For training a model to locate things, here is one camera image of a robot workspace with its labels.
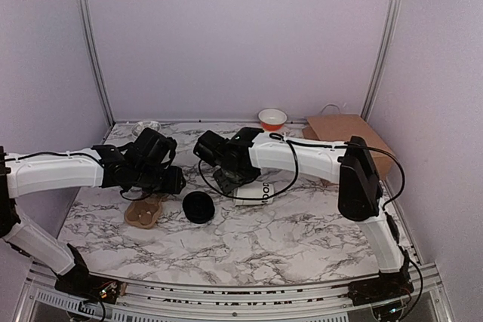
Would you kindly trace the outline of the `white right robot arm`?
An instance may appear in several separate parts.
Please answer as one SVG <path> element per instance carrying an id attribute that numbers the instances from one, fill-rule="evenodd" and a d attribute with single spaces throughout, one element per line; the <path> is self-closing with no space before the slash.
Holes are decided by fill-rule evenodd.
<path id="1" fill-rule="evenodd" d="M 373 148 L 354 136 L 348 142 L 324 143 L 285 137 L 260 128 L 244 127 L 227 139 L 208 130 L 196 141 L 194 154 L 215 168 L 213 190 L 250 204 L 272 199 L 268 188 L 260 194 L 252 185 L 264 169 L 316 176 L 339 186 L 337 207 L 365 234 L 376 256 L 379 273 L 374 292 L 389 298 L 403 285 L 409 256 L 399 244 L 395 223 L 382 201 L 380 175 L 371 157 Z"/>

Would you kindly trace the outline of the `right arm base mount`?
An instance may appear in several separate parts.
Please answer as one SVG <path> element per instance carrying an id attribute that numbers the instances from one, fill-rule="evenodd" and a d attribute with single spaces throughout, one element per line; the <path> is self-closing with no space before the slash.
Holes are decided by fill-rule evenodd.
<path id="1" fill-rule="evenodd" d="M 395 299 L 413 292 L 414 286 L 408 274 L 379 273 L 375 278 L 349 283 L 347 296 L 354 306 L 359 306 Z"/>

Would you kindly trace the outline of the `white paper cup with print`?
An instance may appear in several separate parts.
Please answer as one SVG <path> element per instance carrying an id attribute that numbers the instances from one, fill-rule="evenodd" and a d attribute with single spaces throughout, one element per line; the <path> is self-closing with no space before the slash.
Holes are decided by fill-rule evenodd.
<path id="1" fill-rule="evenodd" d="M 257 206 L 271 204 L 274 187 L 267 182 L 252 182 L 237 188 L 233 193 L 235 206 Z"/>

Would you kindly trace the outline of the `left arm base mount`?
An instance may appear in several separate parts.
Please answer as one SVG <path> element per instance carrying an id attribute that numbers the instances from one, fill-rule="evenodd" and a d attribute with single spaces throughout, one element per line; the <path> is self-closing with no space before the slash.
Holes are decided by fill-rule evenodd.
<path id="1" fill-rule="evenodd" d="M 74 266 L 68 272 L 56 273 L 56 277 L 56 290 L 108 304 L 117 302 L 123 287 L 121 281 L 91 274 L 83 259 L 75 259 Z"/>

